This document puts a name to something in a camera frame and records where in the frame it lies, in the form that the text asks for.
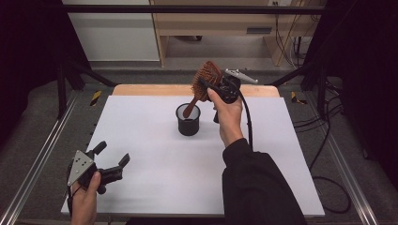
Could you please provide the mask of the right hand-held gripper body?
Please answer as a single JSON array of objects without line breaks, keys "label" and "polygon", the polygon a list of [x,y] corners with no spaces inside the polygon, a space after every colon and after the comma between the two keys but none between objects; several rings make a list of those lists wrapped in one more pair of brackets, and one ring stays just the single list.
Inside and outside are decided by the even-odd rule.
[{"label": "right hand-held gripper body", "polygon": [[234,103],[240,95],[241,82],[257,84],[258,81],[240,72],[238,69],[226,69],[226,76],[222,77],[221,83],[214,91],[227,104]]}]

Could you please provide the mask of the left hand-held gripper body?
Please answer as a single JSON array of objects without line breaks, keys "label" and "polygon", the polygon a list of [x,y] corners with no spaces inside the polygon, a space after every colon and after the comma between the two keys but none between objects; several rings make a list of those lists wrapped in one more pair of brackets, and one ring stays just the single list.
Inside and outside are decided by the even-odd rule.
[{"label": "left hand-held gripper body", "polygon": [[93,150],[88,152],[78,150],[76,152],[69,167],[67,179],[69,187],[78,182],[82,187],[87,188],[94,173],[99,172],[101,180],[97,192],[98,194],[104,194],[108,184],[122,179],[123,163],[120,162],[117,166],[109,169],[99,169],[95,163],[95,155],[98,154],[99,152]]}]

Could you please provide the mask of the brown wooden hairbrush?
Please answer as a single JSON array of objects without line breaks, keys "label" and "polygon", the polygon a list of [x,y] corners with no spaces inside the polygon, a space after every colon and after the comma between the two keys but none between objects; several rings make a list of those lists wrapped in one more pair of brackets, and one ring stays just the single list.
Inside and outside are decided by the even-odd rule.
[{"label": "brown wooden hairbrush", "polygon": [[207,81],[216,81],[218,84],[222,79],[222,73],[215,63],[212,61],[206,61],[195,73],[192,83],[191,90],[193,92],[193,99],[189,103],[189,106],[184,111],[183,115],[188,117],[191,114],[193,107],[197,101],[207,101],[208,94],[199,89],[199,78],[205,78]]}]

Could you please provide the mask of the black mesh cup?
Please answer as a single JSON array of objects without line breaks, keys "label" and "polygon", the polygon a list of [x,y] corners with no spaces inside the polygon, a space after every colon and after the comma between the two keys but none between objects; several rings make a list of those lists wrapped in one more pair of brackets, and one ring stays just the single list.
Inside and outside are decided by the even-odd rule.
[{"label": "black mesh cup", "polygon": [[199,131],[199,118],[201,111],[197,106],[194,106],[191,114],[188,117],[185,117],[183,113],[188,106],[188,103],[184,103],[177,107],[177,128],[180,134],[184,136],[193,136]]}]

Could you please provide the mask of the person's left hand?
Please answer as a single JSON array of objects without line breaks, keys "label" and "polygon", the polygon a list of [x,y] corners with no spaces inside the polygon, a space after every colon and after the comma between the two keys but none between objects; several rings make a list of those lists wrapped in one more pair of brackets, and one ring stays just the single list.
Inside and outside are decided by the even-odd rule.
[{"label": "person's left hand", "polygon": [[75,182],[72,186],[72,217],[71,218],[96,218],[97,216],[97,189],[100,185],[101,175],[94,172],[87,188]]}]

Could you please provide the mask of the white table board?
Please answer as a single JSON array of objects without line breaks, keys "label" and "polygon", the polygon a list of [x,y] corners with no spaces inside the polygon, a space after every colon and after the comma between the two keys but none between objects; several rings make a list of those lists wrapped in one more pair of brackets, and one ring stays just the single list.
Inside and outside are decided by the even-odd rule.
[{"label": "white table board", "polygon": [[[247,97],[242,121],[251,123],[253,148],[270,154],[288,182],[302,213],[322,217],[299,141],[280,97]],[[102,169],[114,167],[126,154],[130,162],[122,179],[107,185],[98,198],[101,214],[130,217],[205,217],[223,214],[223,144],[213,121],[211,103],[199,106],[199,131],[184,136],[177,129],[176,109],[188,98],[110,96],[90,146],[106,141],[95,156]]]}]

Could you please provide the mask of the yellow black striped tape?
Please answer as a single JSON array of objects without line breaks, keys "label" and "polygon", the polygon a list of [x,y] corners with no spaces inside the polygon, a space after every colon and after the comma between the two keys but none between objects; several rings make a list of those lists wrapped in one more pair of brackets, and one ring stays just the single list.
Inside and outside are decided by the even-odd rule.
[{"label": "yellow black striped tape", "polygon": [[304,99],[298,99],[297,95],[295,92],[291,92],[291,102],[292,103],[297,103],[301,105],[306,105],[308,102]]},{"label": "yellow black striped tape", "polygon": [[91,99],[91,101],[90,101],[90,106],[95,106],[95,105],[97,104],[97,102],[98,102],[98,100],[99,100],[99,98],[100,98],[101,93],[102,93],[102,91],[100,91],[100,90],[97,90],[97,91],[94,93],[94,95],[93,95],[93,97],[92,97],[92,99]]}]

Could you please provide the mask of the wooden table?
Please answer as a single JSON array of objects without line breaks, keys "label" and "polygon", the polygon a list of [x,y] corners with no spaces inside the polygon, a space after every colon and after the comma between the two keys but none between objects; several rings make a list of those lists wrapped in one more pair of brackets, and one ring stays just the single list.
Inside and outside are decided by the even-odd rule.
[{"label": "wooden table", "polygon": [[[242,84],[240,91],[245,97],[278,98],[278,89],[270,85]],[[193,96],[189,84],[119,84],[113,96]]]}]

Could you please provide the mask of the light wooden desk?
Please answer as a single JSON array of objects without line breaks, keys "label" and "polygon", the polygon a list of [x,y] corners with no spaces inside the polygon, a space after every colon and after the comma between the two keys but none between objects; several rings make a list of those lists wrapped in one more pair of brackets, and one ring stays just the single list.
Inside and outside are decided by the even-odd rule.
[{"label": "light wooden desk", "polygon": [[[152,6],[323,7],[328,0],[149,0]],[[274,14],[155,13],[157,35],[258,36],[267,44],[276,67],[289,58],[290,38],[310,37],[318,16]],[[268,35],[247,35],[248,27],[271,27]]]}]

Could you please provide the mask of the grey desk label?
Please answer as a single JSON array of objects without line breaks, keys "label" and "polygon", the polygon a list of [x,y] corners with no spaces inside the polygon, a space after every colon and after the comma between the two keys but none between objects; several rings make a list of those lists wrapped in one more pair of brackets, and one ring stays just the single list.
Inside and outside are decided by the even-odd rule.
[{"label": "grey desk label", "polygon": [[271,27],[248,27],[246,29],[247,35],[268,35],[272,32]]}]

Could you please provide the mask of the white cabinet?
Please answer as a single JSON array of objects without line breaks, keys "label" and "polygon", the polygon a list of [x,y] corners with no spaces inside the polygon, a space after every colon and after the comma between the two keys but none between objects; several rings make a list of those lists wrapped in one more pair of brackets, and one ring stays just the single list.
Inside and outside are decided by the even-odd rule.
[{"label": "white cabinet", "polygon": [[150,13],[70,13],[69,18],[91,62],[160,60]]}]

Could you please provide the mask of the dark curtain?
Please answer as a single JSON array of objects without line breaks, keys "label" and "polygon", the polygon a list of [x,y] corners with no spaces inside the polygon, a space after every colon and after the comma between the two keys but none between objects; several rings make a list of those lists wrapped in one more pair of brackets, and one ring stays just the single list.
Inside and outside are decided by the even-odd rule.
[{"label": "dark curtain", "polygon": [[307,59],[343,81],[353,127],[398,190],[398,0],[326,0]]},{"label": "dark curtain", "polygon": [[0,145],[11,136],[29,93],[56,79],[58,63],[48,39],[79,65],[90,64],[62,0],[0,0]]}]

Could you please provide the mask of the silver metal rail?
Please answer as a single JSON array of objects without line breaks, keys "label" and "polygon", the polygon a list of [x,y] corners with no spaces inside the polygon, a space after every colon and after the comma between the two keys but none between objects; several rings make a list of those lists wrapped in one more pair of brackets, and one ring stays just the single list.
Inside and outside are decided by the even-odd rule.
[{"label": "silver metal rail", "polygon": [[14,225],[21,213],[33,187],[35,186],[38,178],[50,156],[54,147],[69,120],[69,117],[76,105],[76,101],[81,95],[80,91],[72,91],[67,102],[67,108],[64,114],[56,120],[50,134],[48,135],[45,143],[42,145],[38,155],[30,167],[29,172],[20,185],[17,193],[8,205],[7,209],[0,217],[0,225]]},{"label": "silver metal rail", "polygon": [[316,126],[311,127],[311,130],[314,129],[316,131],[319,136],[319,140],[321,141],[320,145],[316,149],[314,158],[310,160],[309,170],[311,171],[313,169],[323,149],[327,148],[329,150],[329,155],[334,162],[333,167],[338,172],[340,179],[343,182],[342,191],[350,202],[350,206],[346,207],[346,210],[354,207],[361,220],[361,225],[379,225],[375,217],[375,213],[368,203],[357,178],[348,165],[348,162],[346,161],[334,136],[331,134],[330,119],[333,115],[336,115],[343,109],[342,104],[334,103],[334,100],[337,99],[337,97],[329,99],[326,103],[326,118],[322,119],[316,110],[315,95],[311,92],[305,92],[304,96],[314,114],[313,122],[316,123]]}]

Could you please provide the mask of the black frame strut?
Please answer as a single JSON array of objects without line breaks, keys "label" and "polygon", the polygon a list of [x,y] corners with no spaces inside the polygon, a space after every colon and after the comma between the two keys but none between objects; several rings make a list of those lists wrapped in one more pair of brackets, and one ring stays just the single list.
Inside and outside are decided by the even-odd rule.
[{"label": "black frame strut", "polygon": [[82,90],[85,87],[85,82],[81,77],[82,74],[88,75],[106,86],[117,86],[116,82],[102,77],[89,67],[79,65],[74,61],[61,63],[57,68],[58,119],[61,119],[67,111],[66,82],[69,82],[73,90]]},{"label": "black frame strut", "polygon": [[303,75],[304,78],[300,84],[303,91],[311,91],[315,86],[317,86],[317,102],[316,110],[322,119],[326,118],[326,82],[327,82],[327,72],[322,64],[316,62],[309,62],[304,64],[287,75],[281,77],[280,79],[271,82],[270,85],[274,87],[279,87],[282,84],[296,78],[298,75]]}]

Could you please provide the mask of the black horizontal frame bar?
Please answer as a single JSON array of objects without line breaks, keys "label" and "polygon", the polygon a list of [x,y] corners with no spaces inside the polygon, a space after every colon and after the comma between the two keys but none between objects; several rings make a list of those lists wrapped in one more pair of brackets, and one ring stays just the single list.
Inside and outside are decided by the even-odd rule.
[{"label": "black horizontal frame bar", "polygon": [[193,13],[193,14],[283,14],[322,15],[325,7],[240,7],[240,6],[140,6],[63,5],[70,13]]}]

